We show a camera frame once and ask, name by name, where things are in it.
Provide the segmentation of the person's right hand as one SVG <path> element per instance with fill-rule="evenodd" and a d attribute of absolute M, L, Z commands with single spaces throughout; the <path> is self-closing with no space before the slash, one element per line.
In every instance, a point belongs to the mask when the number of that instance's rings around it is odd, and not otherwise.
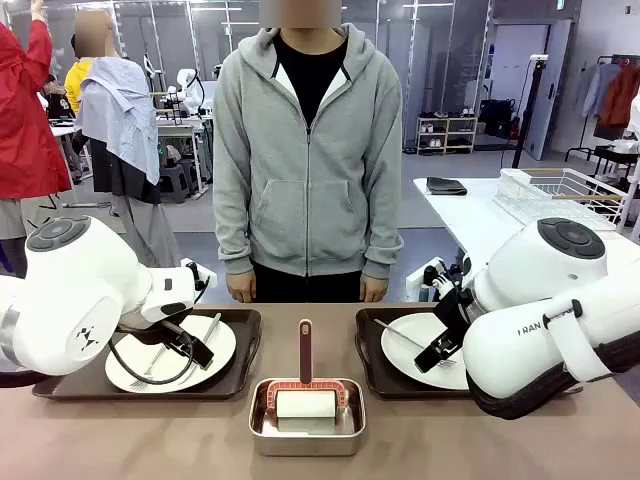
<path fill-rule="evenodd" d="M 226 274 L 226 285 L 232 298 L 240 303 L 252 303 L 256 296 L 256 276 L 253 270 L 241 274 Z"/>

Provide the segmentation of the person's left hand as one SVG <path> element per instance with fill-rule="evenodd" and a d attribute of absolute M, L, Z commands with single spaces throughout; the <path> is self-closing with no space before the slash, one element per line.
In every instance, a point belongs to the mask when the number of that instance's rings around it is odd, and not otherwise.
<path fill-rule="evenodd" d="M 360 300 L 364 303 L 380 302 L 388 291 L 389 281 L 365 274 L 360 277 Z"/>

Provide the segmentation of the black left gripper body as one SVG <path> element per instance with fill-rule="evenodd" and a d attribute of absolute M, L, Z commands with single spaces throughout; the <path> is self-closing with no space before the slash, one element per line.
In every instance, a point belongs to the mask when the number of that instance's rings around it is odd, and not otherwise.
<path fill-rule="evenodd" d="M 178 355 L 197 358 L 201 353 L 200 340 L 179 325 L 163 321 L 162 335 L 162 343 Z"/>

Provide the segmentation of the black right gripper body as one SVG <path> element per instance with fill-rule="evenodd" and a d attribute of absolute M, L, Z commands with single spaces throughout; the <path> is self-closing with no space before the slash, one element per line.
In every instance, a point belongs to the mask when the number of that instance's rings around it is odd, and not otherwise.
<path fill-rule="evenodd" d="M 433 313 L 445 326 L 435 343 L 438 346 L 461 346 L 464 336 L 470 326 L 466 308 L 471 303 L 468 289 L 453 288 L 446 294 L 441 294 Z"/>

